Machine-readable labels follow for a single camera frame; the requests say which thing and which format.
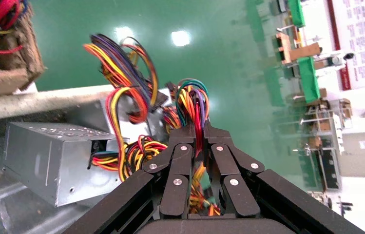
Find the silver metal box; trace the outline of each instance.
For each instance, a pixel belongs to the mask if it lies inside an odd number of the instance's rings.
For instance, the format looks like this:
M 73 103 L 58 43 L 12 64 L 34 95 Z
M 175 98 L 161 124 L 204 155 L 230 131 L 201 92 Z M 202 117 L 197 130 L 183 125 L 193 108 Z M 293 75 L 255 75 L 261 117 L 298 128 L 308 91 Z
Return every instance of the silver metal box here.
M 117 152 L 110 133 L 65 123 L 9 123 L 4 168 L 55 207 L 106 194 L 120 180 L 117 172 L 88 169 L 96 140 Z

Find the white poster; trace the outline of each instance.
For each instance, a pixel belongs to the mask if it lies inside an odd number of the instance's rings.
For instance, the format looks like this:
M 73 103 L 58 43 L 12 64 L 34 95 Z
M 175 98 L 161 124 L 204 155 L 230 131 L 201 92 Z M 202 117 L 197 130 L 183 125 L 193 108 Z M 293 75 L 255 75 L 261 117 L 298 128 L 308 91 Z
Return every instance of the white poster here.
M 343 89 L 365 87 L 365 0 L 333 0 L 329 5 L 336 29 L 336 49 L 353 52 L 355 57 L 341 70 Z

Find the epoxy floor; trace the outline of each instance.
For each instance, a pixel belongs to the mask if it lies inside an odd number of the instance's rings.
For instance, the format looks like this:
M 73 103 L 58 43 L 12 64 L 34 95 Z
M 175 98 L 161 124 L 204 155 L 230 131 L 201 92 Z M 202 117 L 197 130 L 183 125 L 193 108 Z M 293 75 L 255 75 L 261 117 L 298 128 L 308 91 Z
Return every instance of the epoxy floor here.
M 305 190 L 321 188 L 316 162 L 301 156 L 304 105 L 298 80 L 275 52 L 284 25 L 276 0 L 31 0 L 45 66 L 40 91 L 106 84 L 99 61 L 82 44 L 103 33 L 137 38 L 161 85 L 196 78 L 210 92 L 213 126 L 236 146 Z

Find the yellow wire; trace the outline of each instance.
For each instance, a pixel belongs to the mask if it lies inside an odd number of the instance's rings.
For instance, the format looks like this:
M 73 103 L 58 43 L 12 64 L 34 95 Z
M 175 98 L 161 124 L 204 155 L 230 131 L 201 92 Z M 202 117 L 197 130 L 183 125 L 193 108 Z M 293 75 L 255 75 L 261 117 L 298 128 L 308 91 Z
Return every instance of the yellow wire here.
M 119 73 L 123 78 L 125 78 L 127 81 L 129 81 L 126 76 L 123 74 L 123 72 L 112 62 L 112 60 L 109 58 L 109 56 L 99 47 L 97 47 L 95 44 L 85 44 L 84 46 L 92 48 L 94 51 L 96 51 L 103 59 L 117 72 Z

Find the purple wire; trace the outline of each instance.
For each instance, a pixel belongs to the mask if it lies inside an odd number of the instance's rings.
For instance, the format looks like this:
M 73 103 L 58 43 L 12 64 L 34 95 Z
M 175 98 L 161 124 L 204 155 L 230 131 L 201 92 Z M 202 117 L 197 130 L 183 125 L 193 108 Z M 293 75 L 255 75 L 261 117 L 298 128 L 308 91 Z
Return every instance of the purple wire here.
M 196 93 L 199 99 L 199 109 L 201 113 L 201 128 L 204 128 L 205 125 L 204 100 L 202 99 L 201 93 L 198 90 L 194 89 L 193 91 Z

